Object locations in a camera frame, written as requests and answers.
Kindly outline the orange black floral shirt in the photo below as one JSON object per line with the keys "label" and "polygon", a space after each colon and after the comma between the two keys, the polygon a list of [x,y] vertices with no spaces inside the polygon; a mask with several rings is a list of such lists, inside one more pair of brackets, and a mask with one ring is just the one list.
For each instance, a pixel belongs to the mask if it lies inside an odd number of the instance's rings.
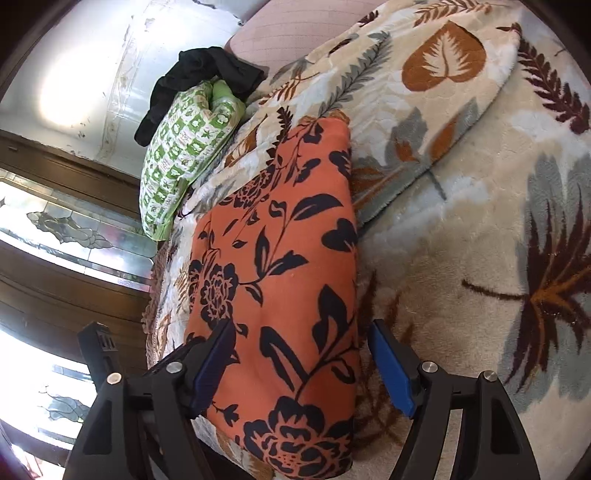
{"label": "orange black floral shirt", "polygon": [[352,463],[360,374],[349,125],[308,119],[266,168],[195,227],[187,336],[231,321],[236,341],[206,411],[291,479]]}

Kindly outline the green white checkered pillow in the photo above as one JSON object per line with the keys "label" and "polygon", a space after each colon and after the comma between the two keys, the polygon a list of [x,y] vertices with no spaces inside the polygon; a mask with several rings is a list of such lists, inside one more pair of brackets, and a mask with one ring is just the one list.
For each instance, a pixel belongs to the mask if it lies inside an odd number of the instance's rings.
{"label": "green white checkered pillow", "polygon": [[243,113],[245,105],[221,79],[176,94],[147,147],[140,177],[140,219],[149,239],[168,238],[188,187],[211,166]]}

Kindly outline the leaf pattern fleece blanket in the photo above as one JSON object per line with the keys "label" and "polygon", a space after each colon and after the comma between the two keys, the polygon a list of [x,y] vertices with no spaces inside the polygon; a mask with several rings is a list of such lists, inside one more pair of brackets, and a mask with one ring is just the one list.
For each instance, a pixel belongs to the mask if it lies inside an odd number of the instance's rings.
{"label": "leaf pattern fleece blanket", "polygon": [[[456,375],[493,370],[544,479],[590,448],[590,85],[519,1],[388,1],[281,69],[189,188],[156,267],[147,356],[187,337],[198,221],[304,120],[349,125],[360,374],[352,463],[385,479],[410,420],[370,355],[373,320]],[[257,479],[288,479],[204,416],[197,438]]]}

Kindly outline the black garment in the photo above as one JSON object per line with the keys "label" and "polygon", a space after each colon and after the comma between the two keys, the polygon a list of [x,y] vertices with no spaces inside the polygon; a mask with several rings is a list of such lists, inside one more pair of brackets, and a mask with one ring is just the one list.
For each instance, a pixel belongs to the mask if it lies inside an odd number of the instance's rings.
{"label": "black garment", "polygon": [[177,62],[160,77],[151,92],[149,108],[134,134],[135,142],[147,147],[179,92],[204,81],[223,80],[239,100],[246,100],[266,79],[266,71],[238,59],[221,47],[181,51]]}

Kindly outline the stained glass wooden door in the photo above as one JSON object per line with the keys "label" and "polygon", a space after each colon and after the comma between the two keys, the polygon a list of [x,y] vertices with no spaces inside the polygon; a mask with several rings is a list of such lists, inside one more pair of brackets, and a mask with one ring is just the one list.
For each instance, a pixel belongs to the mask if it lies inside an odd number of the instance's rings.
{"label": "stained glass wooden door", "polygon": [[124,370],[144,372],[156,247],[140,235],[138,179],[2,132],[1,187],[2,326],[79,360],[78,332],[99,322]]}

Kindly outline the pink sofa cushion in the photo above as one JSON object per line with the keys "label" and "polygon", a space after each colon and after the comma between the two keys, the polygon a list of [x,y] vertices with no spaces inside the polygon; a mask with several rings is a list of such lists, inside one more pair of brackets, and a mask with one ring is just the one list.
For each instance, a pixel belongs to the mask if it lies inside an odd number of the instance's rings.
{"label": "pink sofa cushion", "polygon": [[381,4],[379,0],[270,1],[238,29],[225,49],[272,77]]}

